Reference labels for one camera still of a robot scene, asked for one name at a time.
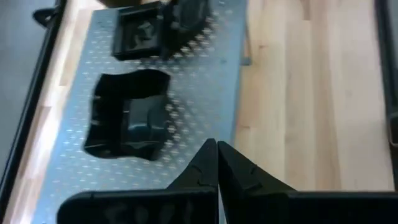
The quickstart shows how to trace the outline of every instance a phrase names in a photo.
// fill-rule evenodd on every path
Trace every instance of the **gray floor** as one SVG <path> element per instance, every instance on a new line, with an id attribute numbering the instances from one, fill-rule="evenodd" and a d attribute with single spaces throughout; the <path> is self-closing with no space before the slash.
<path id="1" fill-rule="evenodd" d="M 21 117 L 45 29 L 32 18 L 55 0 L 0 0 L 0 172 Z"/>

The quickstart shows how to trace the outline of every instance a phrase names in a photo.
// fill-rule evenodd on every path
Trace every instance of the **wooden surface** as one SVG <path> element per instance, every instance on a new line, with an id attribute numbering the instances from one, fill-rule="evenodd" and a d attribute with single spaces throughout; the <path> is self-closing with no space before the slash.
<path id="1" fill-rule="evenodd" d="M 94 0 L 71 0 L 5 223 L 30 223 Z M 299 190 L 393 190 L 372 0 L 249 0 L 235 146 Z"/>

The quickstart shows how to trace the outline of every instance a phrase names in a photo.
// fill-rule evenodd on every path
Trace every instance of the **metal sheet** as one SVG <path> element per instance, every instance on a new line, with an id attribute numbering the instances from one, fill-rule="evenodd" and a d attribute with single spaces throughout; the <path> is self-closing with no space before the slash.
<path id="1" fill-rule="evenodd" d="M 95 11 L 65 107 L 33 223 L 55 223 L 68 197 L 87 190 L 164 189 L 186 168 L 206 138 L 233 141 L 246 1 L 213 1 L 209 27 L 168 61 L 117 61 L 110 56 L 116 9 Z M 82 146 L 93 88 L 102 73 L 155 68 L 172 76 L 166 106 L 170 139 L 157 161 L 100 159 Z"/>

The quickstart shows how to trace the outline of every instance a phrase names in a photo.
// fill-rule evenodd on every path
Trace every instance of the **perforated metal plate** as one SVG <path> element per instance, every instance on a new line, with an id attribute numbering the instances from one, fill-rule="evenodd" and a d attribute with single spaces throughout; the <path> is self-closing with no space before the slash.
<path id="1" fill-rule="evenodd" d="M 164 189 L 186 168 L 207 138 L 231 142 L 239 87 L 245 0 L 213 1 L 209 26 L 170 60 L 119 62 L 111 45 L 116 9 L 95 11 L 33 223 L 55 223 L 68 197 L 87 190 Z M 93 88 L 102 73 L 154 68 L 172 76 L 166 110 L 170 139 L 161 157 L 100 159 L 84 152 Z"/>

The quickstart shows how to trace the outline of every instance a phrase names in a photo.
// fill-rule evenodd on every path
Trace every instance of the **wooden table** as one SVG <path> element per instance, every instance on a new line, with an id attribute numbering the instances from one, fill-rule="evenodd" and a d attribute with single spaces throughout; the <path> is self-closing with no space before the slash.
<path id="1" fill-rule="evenodd" d="M 372 0 L 249 0 L 235 146 L 298 190 L 393 190 Z M 95 0 L 69 0 L 5 223 L 29 223 Z"/>

